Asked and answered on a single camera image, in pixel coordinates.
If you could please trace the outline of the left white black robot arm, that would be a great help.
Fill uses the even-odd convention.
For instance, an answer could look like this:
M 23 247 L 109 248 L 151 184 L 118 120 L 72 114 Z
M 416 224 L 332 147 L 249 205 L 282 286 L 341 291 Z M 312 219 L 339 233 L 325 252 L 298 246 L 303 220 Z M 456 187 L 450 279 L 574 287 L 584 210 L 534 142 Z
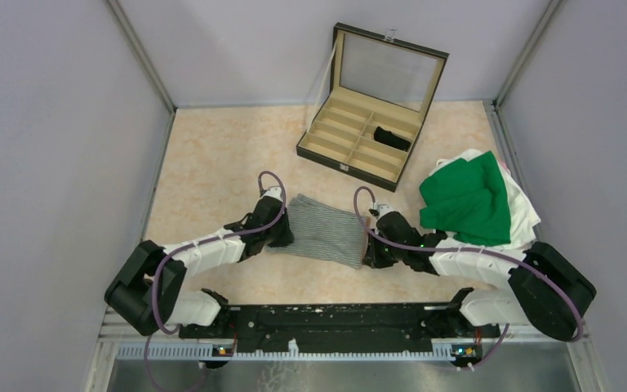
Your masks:
M 293 243 L 283 190 L 261 192 L 252 212 L 213 234 L 172 245 L 139 243 L 104 293 L 105 303 L 140 335 L 168 332 L 168 325 L 195 324 L 209 337 L 229 327 L 224 299 L 210 290 L 192 292 L 185 280 Z

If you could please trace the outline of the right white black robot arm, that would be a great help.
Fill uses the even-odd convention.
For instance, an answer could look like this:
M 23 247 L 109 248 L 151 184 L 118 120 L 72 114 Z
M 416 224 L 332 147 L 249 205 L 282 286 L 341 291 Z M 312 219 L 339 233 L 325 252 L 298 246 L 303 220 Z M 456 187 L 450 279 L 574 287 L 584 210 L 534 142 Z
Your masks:
M 555 247 L 536 241 L 525 249 L 473 247 L 438 230 L 420 234 L 387 205 L 369 211 L 365 265 L 403 263 L 415 272 L 462 277 L 490 285 L 459 295 L 446 314 L 448 330 L 468 336 L 488 324 L 532 326 L 558 341 L 576 341 L 583 317 L 597 295 L 595 286 Z

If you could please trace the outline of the black underwear with beige waistband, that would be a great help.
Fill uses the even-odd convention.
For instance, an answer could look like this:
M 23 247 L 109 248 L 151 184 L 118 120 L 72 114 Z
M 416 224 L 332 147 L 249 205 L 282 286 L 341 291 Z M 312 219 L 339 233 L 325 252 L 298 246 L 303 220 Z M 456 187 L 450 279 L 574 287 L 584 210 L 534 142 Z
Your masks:
M 411 142 L 403 139 L 401 136 L 393 134 L 391 131 L 385 130 L 383 127 L 377 127 L 373 133 L 374 141 L 387 145 L 391 148 L 407 152 L 411 148 Z

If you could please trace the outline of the grey striped underwear orange trim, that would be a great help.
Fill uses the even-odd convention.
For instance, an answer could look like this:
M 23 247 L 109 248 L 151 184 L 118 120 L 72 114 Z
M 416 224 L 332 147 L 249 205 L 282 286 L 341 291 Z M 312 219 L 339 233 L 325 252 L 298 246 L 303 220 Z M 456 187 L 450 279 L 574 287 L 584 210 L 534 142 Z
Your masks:
M 289 202 L 288 220 L 293 243 L 285 247 L 268 246 L 267 252 L 333 261 L 354 269 L 362 267 L 367 233 L 354 213 L 297 194 Z

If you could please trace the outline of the black leather compartment box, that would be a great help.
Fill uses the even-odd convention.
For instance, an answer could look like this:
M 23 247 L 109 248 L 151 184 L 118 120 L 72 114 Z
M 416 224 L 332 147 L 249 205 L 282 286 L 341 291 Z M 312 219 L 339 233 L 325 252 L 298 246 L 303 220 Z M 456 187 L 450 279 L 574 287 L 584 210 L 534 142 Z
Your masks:
M 394 192 L 425 125 L 448 53 L 349 24 L 333 28 L 317 109 L 298 156 Z M 411 142 L 401 151 L 374 141 L 383 127 Z

